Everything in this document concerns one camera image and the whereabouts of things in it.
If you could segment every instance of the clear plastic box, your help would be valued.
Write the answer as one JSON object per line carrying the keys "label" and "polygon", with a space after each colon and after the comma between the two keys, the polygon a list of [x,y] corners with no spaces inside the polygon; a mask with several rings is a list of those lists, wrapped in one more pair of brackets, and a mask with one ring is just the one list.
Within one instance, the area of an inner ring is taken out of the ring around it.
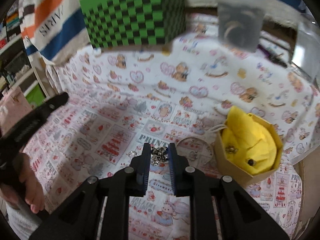
{"label": "clear plastic box", "polygon": [[266,0],[217,0],[219,41],[254,52],[266,11]]}

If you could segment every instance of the striped fabric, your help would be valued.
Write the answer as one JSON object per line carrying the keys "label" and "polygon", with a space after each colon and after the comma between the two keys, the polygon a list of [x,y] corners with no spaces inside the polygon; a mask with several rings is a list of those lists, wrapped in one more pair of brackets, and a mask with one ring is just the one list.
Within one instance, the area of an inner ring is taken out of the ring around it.
{"label": "striped fabric", "polygon": [[19,0],[23,42],[29,58],[40,52],[59,65],[89,43],[79,0]]}

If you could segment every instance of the yellow cloth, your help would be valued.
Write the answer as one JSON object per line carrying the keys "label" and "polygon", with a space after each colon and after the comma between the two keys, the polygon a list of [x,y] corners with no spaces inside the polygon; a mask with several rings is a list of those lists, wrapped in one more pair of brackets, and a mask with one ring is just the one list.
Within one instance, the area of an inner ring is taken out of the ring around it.
{"label": "yellow cloth", "polygon": [[226,150],[228,160],[251,175],[271,170],[277,148],[269,131],[236,106],[231,107],[226,125],[221,135],[223,145],[237,149],[235,153]]}

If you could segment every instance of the checkered box side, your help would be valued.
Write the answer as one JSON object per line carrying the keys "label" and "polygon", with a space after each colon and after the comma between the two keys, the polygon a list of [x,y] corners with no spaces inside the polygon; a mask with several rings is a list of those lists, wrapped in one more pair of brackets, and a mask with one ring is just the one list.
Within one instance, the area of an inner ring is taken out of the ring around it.
{"label": "checkered box side", "polygon": [[185,0],[162,0],[166,42],[186,30]]}
{"label": "checkered box side", "polygon": [[109,0],[84,13],[94,48],[164,44],[163,20],[161,0]]}

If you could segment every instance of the orange stripe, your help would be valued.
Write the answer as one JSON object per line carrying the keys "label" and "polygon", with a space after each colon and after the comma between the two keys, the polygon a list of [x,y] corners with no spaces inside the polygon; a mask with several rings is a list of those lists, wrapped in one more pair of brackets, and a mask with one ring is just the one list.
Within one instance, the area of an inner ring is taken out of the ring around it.
{"label": "orange stripe", "polygon": [[62,0],[43,0],[35,9],[35,24],[25,28],[29,38],[33,38],[35,30],[57,8]]}

